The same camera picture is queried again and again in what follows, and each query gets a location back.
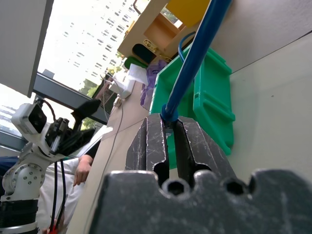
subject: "blue rod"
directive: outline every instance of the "blue rod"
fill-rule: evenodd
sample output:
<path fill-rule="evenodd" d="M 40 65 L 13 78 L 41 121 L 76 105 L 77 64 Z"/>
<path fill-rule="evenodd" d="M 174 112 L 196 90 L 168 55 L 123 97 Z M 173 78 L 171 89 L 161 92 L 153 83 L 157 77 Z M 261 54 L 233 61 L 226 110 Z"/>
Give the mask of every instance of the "blue rod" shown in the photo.
<path fill-rule="evenodd" d="M 177 107 L 205 59 L 230 3 L 231 0 L 211 0 L 175 81 L 168 103 L 162 109 L 161 116 L 165 121 L 177 119 Z"/>

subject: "black sleeve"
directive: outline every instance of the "black sleeve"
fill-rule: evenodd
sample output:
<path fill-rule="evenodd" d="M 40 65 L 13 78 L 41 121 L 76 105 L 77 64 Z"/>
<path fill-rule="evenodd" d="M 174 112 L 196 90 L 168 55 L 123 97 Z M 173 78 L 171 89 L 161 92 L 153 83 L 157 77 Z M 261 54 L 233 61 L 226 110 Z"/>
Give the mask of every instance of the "black sleeve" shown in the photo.
<path fill-rule="evenodd" d="M 100 144 L 100 140 L 86 153 L 86 155 L 91 156 L 91 158 L 94 158 L 96 156 L 96 153 L 98 151 L 98 146 Z"/>

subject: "purple bag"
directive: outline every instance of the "purple bag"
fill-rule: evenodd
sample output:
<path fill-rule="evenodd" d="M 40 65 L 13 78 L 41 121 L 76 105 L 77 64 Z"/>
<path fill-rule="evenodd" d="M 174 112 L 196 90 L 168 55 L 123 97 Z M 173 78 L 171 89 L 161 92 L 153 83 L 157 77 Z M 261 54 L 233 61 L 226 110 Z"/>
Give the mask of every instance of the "purple bag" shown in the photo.
<path fill-rule="evenodd" d="M 141 106 L 145 108 L 146 110 L 150 110 L 154 87 L 155 87 L 155 81 L 157 74 L 167 65 L 167 63 L 164 60 L 159 60 L 157 64 L 150 64 L 146 68 L 146 75 L 147 75 L 147 81 L 148 85 L 145 84 L 142 85 L 142 91 L 141 91 Z"/>

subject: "yellow object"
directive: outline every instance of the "yellow object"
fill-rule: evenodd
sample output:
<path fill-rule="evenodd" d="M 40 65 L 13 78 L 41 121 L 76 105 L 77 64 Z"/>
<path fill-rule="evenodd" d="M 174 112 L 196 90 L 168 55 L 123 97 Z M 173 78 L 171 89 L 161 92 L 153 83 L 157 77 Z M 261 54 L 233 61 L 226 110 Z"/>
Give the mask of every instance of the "yellow object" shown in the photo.
<path fill-rule="evenodd" d="M 187 27 L 198 23 L 206 12 L 210 0 L 171 0 L 166 8 Z"/>

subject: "human hand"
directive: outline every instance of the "human hand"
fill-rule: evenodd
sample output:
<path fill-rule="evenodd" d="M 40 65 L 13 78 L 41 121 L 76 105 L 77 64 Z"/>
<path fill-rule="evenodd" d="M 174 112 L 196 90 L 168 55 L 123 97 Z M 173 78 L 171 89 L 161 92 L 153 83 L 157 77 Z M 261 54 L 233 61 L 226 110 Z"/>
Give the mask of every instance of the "human hand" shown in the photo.
<path fill-rule="evenodd" d="M 79 165 L 75 171 L 75 179 L 73 186 L 80 185 L 87 180 L 91 170 L 93 159 L 89 155 L 83 155 L 79 158 Z"/>

